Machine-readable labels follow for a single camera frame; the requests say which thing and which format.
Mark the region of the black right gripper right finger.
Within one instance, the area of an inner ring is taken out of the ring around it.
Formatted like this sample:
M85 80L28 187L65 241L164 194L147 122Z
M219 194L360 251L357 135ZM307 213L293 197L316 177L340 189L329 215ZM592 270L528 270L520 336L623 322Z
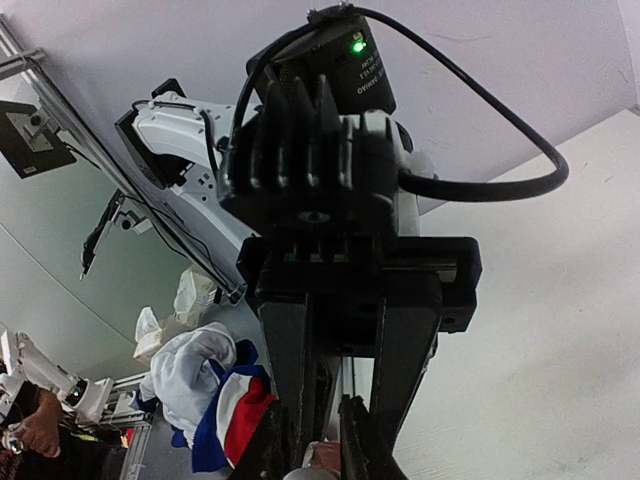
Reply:
M342 479L407 480L361 397L344 395L339 416Z

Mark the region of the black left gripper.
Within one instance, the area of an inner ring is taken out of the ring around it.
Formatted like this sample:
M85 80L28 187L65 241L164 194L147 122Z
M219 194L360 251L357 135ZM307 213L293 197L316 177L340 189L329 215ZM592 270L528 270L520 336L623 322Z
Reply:
M234 214L254 229L239 267L261 321L291 455L325 433L321 347L374 346L370 413L393 449L440 333L477 306L471 238L424 238L399 178L413 151L368 22L312 14L247 64L261 107L234 116Z

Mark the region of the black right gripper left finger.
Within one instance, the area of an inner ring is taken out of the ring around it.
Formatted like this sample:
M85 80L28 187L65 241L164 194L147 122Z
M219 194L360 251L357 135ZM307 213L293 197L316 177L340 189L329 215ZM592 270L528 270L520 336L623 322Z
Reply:
M287 408L270 403L229 480L280 480L288 472L289 421Z

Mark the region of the grey nail polish cap brush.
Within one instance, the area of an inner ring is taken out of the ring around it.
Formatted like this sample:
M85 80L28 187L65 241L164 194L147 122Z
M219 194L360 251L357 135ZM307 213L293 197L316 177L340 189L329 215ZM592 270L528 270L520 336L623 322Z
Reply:
M284 480L337 480L332 470L301 467L287 473Z

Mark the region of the red nail polish bottle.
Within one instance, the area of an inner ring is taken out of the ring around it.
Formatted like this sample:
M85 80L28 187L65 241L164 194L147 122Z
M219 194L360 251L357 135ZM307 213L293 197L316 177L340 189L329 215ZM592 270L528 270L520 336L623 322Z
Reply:
M341 444L333 441L311 442L305 451L303 467L341 473Z

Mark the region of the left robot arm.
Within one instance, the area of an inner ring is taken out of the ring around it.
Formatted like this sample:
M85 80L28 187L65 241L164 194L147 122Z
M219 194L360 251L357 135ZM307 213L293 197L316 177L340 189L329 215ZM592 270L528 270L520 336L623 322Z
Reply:
M471 238L419 233L404 184L430 162L393 118L366 13L312 12L248 61L256 106L189 99L170 79L117 131L139 170L240 245L293 451L322 434L341 357L374 362L369 410L393 448L440 333L466 330Z

